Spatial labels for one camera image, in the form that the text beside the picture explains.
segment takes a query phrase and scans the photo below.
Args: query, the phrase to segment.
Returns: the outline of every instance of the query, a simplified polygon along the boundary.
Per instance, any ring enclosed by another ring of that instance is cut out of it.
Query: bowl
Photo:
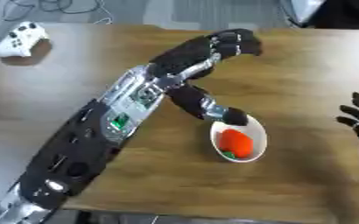
[[[246,126],[228,125],[224,122],[214,122],[210,130],[211,143],[216,152],[224,159],[233,163],[249,163],[259,159],[267,148],[267,134],[263,125],[261,125],[256,118],[248,115],[249,123]],[[246,158],[230,158],[223,155],[218,148],[219,135],[227,129],[237,130],[250,137],[253,140],[253,150],[250,156]]]

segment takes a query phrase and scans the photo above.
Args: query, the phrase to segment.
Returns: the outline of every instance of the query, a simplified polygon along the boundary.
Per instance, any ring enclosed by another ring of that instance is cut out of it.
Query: floor
[[[0,0],[0,39],[6,35],[11,27],[23,20],[106,24],[108,20],[100,20],[109,18],[113,24],[147,24],[166,29],[182,30],[221,30],[228,28],[258,30],[289,26],[280,8],[280,2],[287,0],[98,1],[101,3],[105,1],[104,8],[82,14],[64,14],[58,11],[42,11],[38,7],[38,0],[18,0],[20,4],[30,5],[28,7],[17,6],[10,0]],[[94,6],[94,0],[77,0],[68,10],[85,11],[94,8]],[[49,223],[74,223],[76,214],[76,211],[59,211]],[[95,220],[101,224],[283,224],[283,222],[253,220],[190,219],[178,216],[159,216],[154,221],[156,217],[155,214],[95,213]]]

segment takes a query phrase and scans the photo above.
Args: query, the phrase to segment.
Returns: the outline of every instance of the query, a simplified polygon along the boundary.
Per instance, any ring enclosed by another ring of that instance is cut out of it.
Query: robotic arm
[[[102,97],[73,115],[40,149],[0,200],[0,224],[44,222],[69,197],[81,193],[124,147],[165,95],[205,120],[246,125],[237,108],[219,106],[188,83],[242,53],[261,54],[251,31],[236,29],[188,40],[128,70]]]

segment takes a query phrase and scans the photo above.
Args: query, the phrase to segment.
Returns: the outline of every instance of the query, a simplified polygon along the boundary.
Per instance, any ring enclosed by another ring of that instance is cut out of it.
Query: game controller
[[[49,39],[43,27],[33,22],[23,22],[0,42],[0,57],[30,57],[31,49],[41,39]]]

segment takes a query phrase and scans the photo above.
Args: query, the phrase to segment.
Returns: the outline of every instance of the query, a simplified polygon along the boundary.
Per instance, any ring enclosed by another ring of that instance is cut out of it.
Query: wooden table
[[[44,24],[32,59],[0,60],[0,190],[79,107],[126,69],[204,31]],[[359,141],[336,123],[359,91],[359,31],[261,31],[261,57],[221,63],[196,83],[266,128],[265,155],[215,155],[210,123],[169,101],[66,207],[305,223],[359,224]]]

